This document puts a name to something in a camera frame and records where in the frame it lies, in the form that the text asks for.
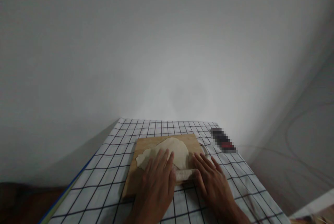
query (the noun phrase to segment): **cutting board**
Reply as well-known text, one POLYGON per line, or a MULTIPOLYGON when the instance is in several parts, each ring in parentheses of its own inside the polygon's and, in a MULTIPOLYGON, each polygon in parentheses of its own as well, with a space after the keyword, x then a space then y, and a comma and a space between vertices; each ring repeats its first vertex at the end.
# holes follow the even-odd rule
MULTIPOLYGON (((137 145, 135 148, 135 152, 132 157, 129 173, 128 173, 128 176, 126 177, 122 198, 135 196, 140 186, 140 182, 141 182, 141 178, 144 173, 144 170, 137 167, 137 162, 136 162, 137 156, 139 154, 142 154, 144 150, 148 148, 153 148, 156 145, 158 145, 160 142, 170 137, 175 137, 179 139, 180 141, 183 141, 184 144, 187 146, 189 153, 203 152, 194 134, 170 135, 170 136, 159 136, 159 137, 138 139, 137 145)), ((189 168, 194 168, 191 162, 189 163, 189 168)))

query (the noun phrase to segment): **checkered tablecloth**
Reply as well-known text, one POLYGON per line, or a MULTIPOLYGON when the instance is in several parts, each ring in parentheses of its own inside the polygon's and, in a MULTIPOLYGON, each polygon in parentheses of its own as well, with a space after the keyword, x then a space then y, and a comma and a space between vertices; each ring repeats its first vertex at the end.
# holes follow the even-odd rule
MULTIPOLYGON (((194 133, 204 153, 213 156, 229 182, 234 199, 252 223, 290 223, 238 153, 222 153, 211 142, 213 122, 119 119, 49 224, 122 223, 133 199, 121 194, 138 138, 194 133)), ((161 223, 217 223, 194 183, 176 186, 161 223)))

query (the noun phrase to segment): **hand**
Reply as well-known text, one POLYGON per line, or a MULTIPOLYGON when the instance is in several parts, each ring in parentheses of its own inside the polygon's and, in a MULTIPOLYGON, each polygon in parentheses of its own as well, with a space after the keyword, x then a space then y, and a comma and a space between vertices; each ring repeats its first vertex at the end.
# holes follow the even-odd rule
POLYGON ((141 181, 141 187, 130 216, 125 223, 158 223, 166 213, 174 196, 176 183, 173 168, 174 152, 167 160, 169 150, 160 149, 153 161, 150 158, 141 181))
POLYGON ((229 183, 216 160, 213 164, 203 153, 195 153, 194 164, 196 181, 206 204, 211 207, 216 217, 226 223, 250 223, 248 217, 234 201, 229 183))

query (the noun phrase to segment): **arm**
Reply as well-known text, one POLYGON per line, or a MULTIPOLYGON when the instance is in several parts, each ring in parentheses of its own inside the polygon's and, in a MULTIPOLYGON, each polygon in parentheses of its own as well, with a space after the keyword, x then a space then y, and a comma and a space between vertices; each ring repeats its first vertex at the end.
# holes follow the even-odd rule
POLYGON ((202 197, 210 206, 216 217, 226 223, 250 224, 248 217, 234 201, 227 179, 216 160, 211 157, 214 165, 204 154, 195 153, 194 163, 196 180, 202 197))

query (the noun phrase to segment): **flattened dough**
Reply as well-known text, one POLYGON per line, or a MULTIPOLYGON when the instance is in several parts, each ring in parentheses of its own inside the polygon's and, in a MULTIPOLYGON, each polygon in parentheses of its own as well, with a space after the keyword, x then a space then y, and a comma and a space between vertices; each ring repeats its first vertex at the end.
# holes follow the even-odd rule
POLYGON ((165 152, 166 149, 169 149, 168 158, 172 151, 174 151, 174 161, 173 164, 180 170, 188 169, 188 156, 189 151, 187 146, 177 138, 171 137, 163 142, 160 142, 152 149, 144 150, 143 154, 138 155, 136 158, 137 167, 145 170, 147 163, 149 162, 150 157, 155 158, 159 152, 159 149, 162 149, 165 152))

